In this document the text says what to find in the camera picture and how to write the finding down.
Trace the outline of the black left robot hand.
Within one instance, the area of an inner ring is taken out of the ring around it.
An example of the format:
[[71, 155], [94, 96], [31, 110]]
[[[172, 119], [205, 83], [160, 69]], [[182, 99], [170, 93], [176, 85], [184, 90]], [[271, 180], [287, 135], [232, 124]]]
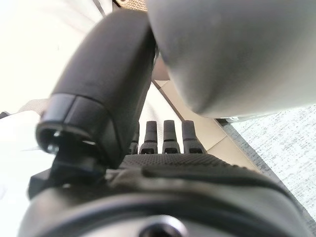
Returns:
[[308, 237], [294, 198], [268, 177], [209, 155], [193, 123], [184, 152], [171, 125], [159, 154], [138, 120], [156, 42], [146, 13], [102, 19], [62, 73], [36, 127], [55, 156], [30, 178], [20, 237]]

